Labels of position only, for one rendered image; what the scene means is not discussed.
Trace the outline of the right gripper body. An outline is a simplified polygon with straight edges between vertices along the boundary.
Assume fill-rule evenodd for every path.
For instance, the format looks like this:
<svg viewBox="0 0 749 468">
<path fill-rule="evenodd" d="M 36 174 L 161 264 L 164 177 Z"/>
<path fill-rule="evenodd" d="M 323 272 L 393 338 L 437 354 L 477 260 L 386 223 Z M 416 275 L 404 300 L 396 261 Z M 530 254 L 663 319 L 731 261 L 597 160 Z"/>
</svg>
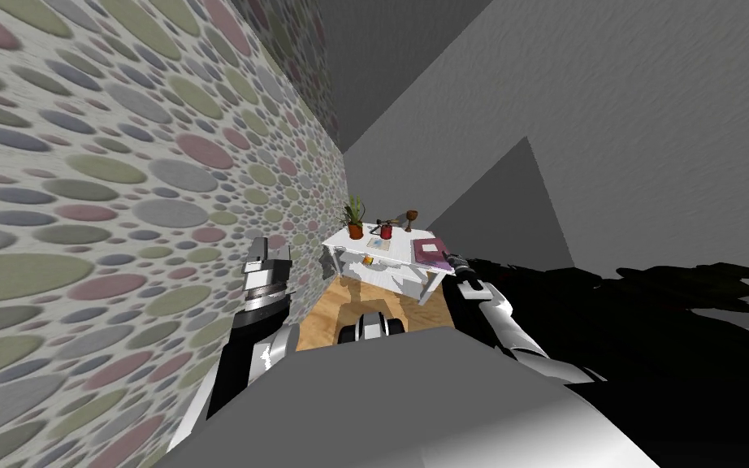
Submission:
<svg viewBox="0 0 749 468">
<path fill-rule="evenodd" d="M 460 281 L 478 281 L 478 275 L 470 264 L 456 254 L 445 254 L 445 259 Z"/>
</svg>

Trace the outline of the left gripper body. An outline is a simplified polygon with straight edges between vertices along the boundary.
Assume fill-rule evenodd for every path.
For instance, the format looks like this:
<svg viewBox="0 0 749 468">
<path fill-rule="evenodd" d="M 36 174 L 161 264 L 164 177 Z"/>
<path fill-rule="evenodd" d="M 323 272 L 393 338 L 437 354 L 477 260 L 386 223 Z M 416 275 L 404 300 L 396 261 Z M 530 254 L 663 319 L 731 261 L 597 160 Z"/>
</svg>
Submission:
<svg viewBox="0 0 749 468">
<path fill-rule="evenodd" d="M 283 258 L 247 257 L 243 273 L 243 289 L 248 292 L 269 286 L 287 286 L 292 261 Z"/>
</svg>

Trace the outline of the purple book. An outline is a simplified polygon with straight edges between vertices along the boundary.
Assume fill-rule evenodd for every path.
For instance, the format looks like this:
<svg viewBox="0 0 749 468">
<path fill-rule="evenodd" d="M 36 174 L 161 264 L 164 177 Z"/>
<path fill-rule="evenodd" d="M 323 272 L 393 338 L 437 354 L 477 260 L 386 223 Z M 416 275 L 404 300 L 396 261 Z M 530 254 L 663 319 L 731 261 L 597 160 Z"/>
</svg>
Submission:
<svg viewBox="0 0 749 468">
<path fill-rule="evenodd" d="M 438 237 L 411 240 L 413 262 L 442 271 L 452 271 L 444 256 L 448 252 L 444 242 Z"/>
</svg>

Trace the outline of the white table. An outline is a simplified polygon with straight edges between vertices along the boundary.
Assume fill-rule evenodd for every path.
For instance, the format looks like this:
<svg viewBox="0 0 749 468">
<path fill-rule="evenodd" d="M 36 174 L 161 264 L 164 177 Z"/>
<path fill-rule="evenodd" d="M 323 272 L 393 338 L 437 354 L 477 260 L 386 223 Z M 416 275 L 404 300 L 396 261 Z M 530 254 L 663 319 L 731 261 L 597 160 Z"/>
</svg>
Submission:
<svg viewBox="0 0 749 468">
<path fill-rule="evenodd" d="M 390 249 L 376 250 L 366 246 L 369 239 L 379 236 L 372 232 L 374 228 L 374 224 L 366 223 L 363 237 L 352 240 L 344 227 L 322 242 L 339 275 L 411 297 L 422 306 L 444 277 L 454 274 L 453 270 L 442 271 L 413 262 L 411 240 L 435 237 L 430 232 L 419 229 L 405 232 L 402 227 L 394 227 Z M 362 263 L 367 255 L 374 259 L 371 265 Z"/>
</svg>

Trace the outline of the green plant in orange pot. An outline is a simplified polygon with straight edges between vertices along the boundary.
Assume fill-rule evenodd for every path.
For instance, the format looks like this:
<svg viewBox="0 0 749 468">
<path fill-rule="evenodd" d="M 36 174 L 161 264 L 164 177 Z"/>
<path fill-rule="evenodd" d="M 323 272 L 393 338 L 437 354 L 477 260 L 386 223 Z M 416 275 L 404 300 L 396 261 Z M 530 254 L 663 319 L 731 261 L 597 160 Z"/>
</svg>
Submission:
<svg viewBox="0 0 749 468">
<path fill-rule="evenodd" d="M 366 213 L 366 206 L 360 197 L 350 196 L 342 211 L 342 220 L 346 222 L 349 237 L 360 240 L 363 237 L 362 218 Z"/>
</svg>

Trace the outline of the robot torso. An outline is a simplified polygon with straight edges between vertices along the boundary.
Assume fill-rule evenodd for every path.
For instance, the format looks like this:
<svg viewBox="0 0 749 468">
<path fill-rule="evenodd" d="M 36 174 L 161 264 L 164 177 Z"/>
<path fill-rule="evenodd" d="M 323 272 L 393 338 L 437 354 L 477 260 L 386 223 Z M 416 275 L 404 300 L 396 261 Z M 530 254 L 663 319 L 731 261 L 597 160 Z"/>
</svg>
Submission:
<svg viewBox="0 0 749 468">
<path fill-rule="evenodd" d="M 282 357 L 154 468 L 660 468 L 573 385 L 450 327 Z"/>
</svg>

